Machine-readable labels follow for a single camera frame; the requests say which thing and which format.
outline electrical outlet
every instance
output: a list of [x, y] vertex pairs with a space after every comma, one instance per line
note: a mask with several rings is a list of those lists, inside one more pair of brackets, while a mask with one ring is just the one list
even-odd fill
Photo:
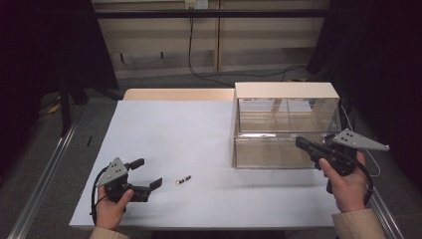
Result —
[[208, 0], [196, 0], [196, 9], [208, 9]]
[[186, 9], [196, 9], [196, 0], [185, 0]]

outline small object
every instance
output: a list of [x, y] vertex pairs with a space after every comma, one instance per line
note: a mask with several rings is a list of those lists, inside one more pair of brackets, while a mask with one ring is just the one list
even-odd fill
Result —
[[182, 184], [183, 182], [189, 180], [191, 177], [192, 177], [192, 175], [189, 175], [189, 176], [180, 178], [180, 179], [176, 180], [174, 183], [176, 183], [176, 184]]
[[92, 136], [90, 136], [90, 139], [88, 140], [88, 143], [87, 143], [87, 147], [89, 147], [90, 145], [91, 145], [91, 141], [93, 140], [93, 137]]

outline dark background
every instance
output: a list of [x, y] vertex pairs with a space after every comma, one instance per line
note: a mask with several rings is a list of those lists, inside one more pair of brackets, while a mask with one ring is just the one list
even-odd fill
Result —
[[[117, 83], [97, 20], [37, 14], [60, 9], [93, 11], [91, 1], [0, 4], [4, 155], [0, 172], [4, 174], [31, 132], [41, 96], [57, 92], [60, 79], [84, 76], [104, 88], [117, 88]], [[390, 145], [396, 163], [422, 190], [418, 8], [405, 1], [331, 2], [331, 8], [356, 6], [355, 15], [325, 21], [309, 71], [317, 73], [330, 66], [325, 80], [351, 96], [378, 140]], [[363, 22], [358, 22], [357, 30], [348, 31], [356, 19]]]
[[69, 89], [83, 87], [77, 77], [117, 88], [98, 21], [43, 14], [55, 10], [94, 11], [90, 0], [0, 2], [3, 175], [32, 131], [41, 97], [58, 92], [63, 78]]

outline clear plastic box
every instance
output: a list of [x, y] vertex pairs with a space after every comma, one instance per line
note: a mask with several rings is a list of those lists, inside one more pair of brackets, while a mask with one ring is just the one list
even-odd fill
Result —
[[338, 94], [330, 83], [237, 83], [233, 114], [233, 166], [311, 168], [295, 146], [341, 131]]

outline black cable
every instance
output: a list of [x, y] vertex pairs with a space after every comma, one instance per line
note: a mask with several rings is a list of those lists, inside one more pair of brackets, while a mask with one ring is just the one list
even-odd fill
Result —
[[369, 202], [370, 197], [372, 196], [372, 192], [373, 192], [373, 181], [372, 181], [372, 177], [370, 176], [370, 174], [369, 174], [368, 170], [366, 169], [366, 167], [362, 163], [360, 163], [357, 159], [355, 159], [353, 157], [350, 157], [350, 156], [347, 156], [347, 155], [345, 155], [343, 153], [340, 153], [340, 152], [338, 152], [338, 154], [340, 156], [343, 156], [343, 157], [347, 158], [351, 162], [353, 162], [363, 172], [363, 174], [365, 174], [366, 178], [368, 179], [366, 194], [365, 194], [365, 196], [363, 198], [363, 202], [366, 205]]
[[97, 205], [99, 205], [99, 203], [100, 203], [101, 201], [103, 201], [103, 199], [105, 199], [106, 197], [108, 197], [108, 195], [103, 196], [102, 198], [100, 198], [100, 199], [97, 201], [97, 203], [96, 203], [96, 207], [97, 207]]
[[100, 177], [103, 175], [103, 173], [107, 169], [108, 169], [108, 166], [102, 169], [102, 171], [99, 173], [99, 175], [97, 175], [96, 180], [94, 181], [94, 185], [93, 185], [93, 191], [92, 191], [92, 194], [91, 194], [91, 216], [93, 217], [94, 225], [97, 224], [97, 203], [100, 202], [101, 200], [103, 200], [106, 197], [106, 196], [103, 197], [102, 199], [100, 199], [96, 203], [97, 182], [99, 181]]
[[193, 76], [195, 76], [195, 77], [197, 77], [197, 78], [199, 78], [201, 80], [204, 80], [204, 81], [210, 81], [210, 82], [222, 84], [222, 85], [227, 86], [227, 87], [234, 88], [233, 85], [226, 84], [226, 83], [223, 83], [223, 82], [220, 82], [220, 81], [216, 81], [216, 80], [213, 80], [213, 79], [208, 79], [208, 78], [210, 78], [210, 77], [221, 77], [221, 76], [237, 76], [237, 77], [257, 77], [257, 78], [261, 78], [261, 77], [276, 76], [276, 75], [280, 75], [280, 74], [283, 74], [283, 78], [284, 78], [284, 75], [286, 74], [286, 72], [295, 70], [297, 68], [305, 68], [306, 67], [306, 66], [290, 66], [290, 67], [287, 67], [286, 69], [284, 69], [284, 70], [282, 70], [280, 72], [270, 73], [270, 74], [264, 74], [264, 75], [236, 74], [236, 73], [220, 73], [220, 74], [212, 74], [212, 75], [200, 76], [200, 75], [198, 75], [193, 70], [192, 64], [191, 64], [192, 35], [193, 35], [193, 18], [190, 18], [190, 36], [189, 36], [189, 54], [188, 54], [189, 71], [190, 71], [190, 73]]
[[195, 76], [195, 77], [197, 77], [197, 78], [199, 78], [199, 79], [201, 79], [201, 80], [204, 80], [204, 81], [209, 81], [209, 82], [214, 82], [214, 83], [222, 84], [222, 85], [227, 86], [227, 87], [230, 87], [230, 88], [234, 88], [235, 86], [233, 86], [233, 85], [230, 85], [230, 84], [227, 84], [227, 83], [223, 83], [223, 82], [219, 82], [219, 81], [212, 80], [212, 79], [207, 79], [206, 77], [201, 77], [201, 76], [199, 76], [199, 75], [198, 75], [198, 74], [197, 74], [197, 73], [193, 70], [193, 68], [192, 68], [192, 64], [191, 64], [191, 62], [190, 62], [190, 53], [191, 53], [191, 50], [192, 50], [192, 33], [193, 33], [193, 18], [190, 18], [189, 56], [188, 56], [188, 64], [189, 64], [189, 71], [190, 71], [190, 73], [191, 73], [193, 76]]
[[[315, 9], [316, 6], [316, 0], [313, 0], [313, 10]], [[316, 31], [316, 25], [315, 25], [315, 18], [313, 18], [313, 30], [314, 30], [314, 37], [317, 40], [317, 31]]]

